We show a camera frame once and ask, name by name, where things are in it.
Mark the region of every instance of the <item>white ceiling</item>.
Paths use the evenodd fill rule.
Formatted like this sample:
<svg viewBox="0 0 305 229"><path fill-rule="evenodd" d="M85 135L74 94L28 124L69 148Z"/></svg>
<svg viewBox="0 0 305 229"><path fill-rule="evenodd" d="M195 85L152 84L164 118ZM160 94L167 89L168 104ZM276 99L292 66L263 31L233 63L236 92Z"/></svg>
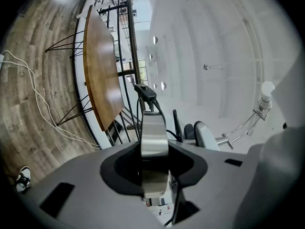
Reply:
<svg viewBox="0 0 305 229"><path fill-rule="evenodd" d="M167 83L165 91L156 89L158 99L169 111L181 107L184 123L202 120L215 135L241 124L256 107L261 83L277 85L301 51L297 34L273 0L150 1L146 44L158 66L152 83ZM204 64L222 69L205 71ZM285 120L274 105L253 133L254 142L282 129Z"/></svg>

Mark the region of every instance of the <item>white cable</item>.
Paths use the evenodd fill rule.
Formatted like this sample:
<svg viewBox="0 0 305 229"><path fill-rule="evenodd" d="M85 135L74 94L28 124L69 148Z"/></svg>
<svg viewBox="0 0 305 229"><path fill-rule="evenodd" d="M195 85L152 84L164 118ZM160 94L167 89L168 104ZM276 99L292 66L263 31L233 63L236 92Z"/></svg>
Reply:
<svg viewBox="0 0 305 229"><path fill-rule="evenodd" d="M78 137L78 136L76 136L76 135L74 135L74 134L72 134L72 133L70 133L70 132L68 132L68 131L66 131L66 130L64 130L64 129L62 129L62 128L60 128L60 127L58 127L58 126L55 124L55 121L53 120L53 117L52 117L52 115L51 115L50 107L49 107L48 103L47 103L47 102L45 101L45 99L41 96L41 94L36 90L35 74L34 74L33 70L31 70L31 69L29 68L28 64L27 64L25 61L23 61L22 59L19 59L19 58L15 57L9 50L4 50L4 51L2 52L2 55L3 55L4 52L8 52L8 53L9 53L12 57L14 57L15 59L20 60L21 62L25 63L25 65L23 65L23 64L11 62L11 61L2 61L3 63L12 63L12 64L14 64L14 65L23 66L23 67L25 67L25 68L28 69L28 72L29 72L29 75L30 75L30 82L31 82L32 88L33 88L33 90L34 90L34 92L35 92L36 103L37 103L37 106L38 106L38 109L39 109L39 112L40 112L42 118L43 118L50 126L52 126L59 134L63 135L64 137L67 137L67 138L69 138L69 139L76 140L76 141L79 141L79 142L86 142L90 147L95 148L95 149L100 149L100 148L98 148L98 147L101 147L100 145L93 144L93 143L89 143L89 142L87 142L84 138ZM33 84L31 72L32 72L33 77L34 77L34 84ZM51 120L53 121L54 125L52 125L52 124L43 116L43 114L41 113L41 110L40 110L40 107L39 107L39 104L38 104L37 95L39 95L40 98L41 98L41 99L45 102L45 104L47 105L47 108L48 108L48 111L49 111L49 115L50 115ZM67 135L65 135L65 134L63 134L63 133L61 133L59 130L62 130L62 131L66 132L66 133L68 133L68 134L70 134L70 135L72 135L72 136L74 136L74 137L76 137L76 138L78 138L78 139L69 137L69 136L67 136Z"/></svg>

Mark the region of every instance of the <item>wooden tabletop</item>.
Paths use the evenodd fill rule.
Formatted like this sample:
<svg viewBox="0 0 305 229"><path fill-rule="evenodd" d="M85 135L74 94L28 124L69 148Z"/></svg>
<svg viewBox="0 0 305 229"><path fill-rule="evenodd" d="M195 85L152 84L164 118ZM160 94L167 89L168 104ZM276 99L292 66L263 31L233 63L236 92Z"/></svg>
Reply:
<svg viewBox="0 0 305 229"><path fill-rule="evenodd" d="M96 119L105 131L124 108L114 41L98 12L89 8L83 42L84 71Z"/></svg>

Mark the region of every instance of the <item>recessed light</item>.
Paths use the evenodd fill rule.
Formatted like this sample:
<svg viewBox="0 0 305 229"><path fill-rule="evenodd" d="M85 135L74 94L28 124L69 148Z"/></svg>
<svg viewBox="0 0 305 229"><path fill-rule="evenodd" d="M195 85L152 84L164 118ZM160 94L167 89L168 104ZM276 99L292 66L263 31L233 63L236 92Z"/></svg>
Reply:
<svg viewBox="0 0 305 229"><path fill-rule="evenodd" d="M158 37L153 36L153 43L156 44L158 42Z"/></svg>
<svg viewBox="0 0 305 229"><path fill-rule="evenodd" d="M161 82L161 88L162 88L162 90L166 89L166 83Z"/></svg>

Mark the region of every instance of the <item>black and white sneaker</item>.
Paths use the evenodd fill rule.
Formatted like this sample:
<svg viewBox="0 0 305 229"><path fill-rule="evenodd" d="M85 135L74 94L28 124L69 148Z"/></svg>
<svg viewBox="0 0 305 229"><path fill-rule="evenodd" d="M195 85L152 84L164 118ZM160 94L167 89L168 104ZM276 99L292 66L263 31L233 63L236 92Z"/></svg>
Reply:
<svg viewBox="0 0 305 229"><path fill-rule="evenodd" d="M17 192L24 191L27 187L30 186L30 181L31 181L31 169L28 166L24 166L20 170L17 180L15 182L16 191Z"/></svg>

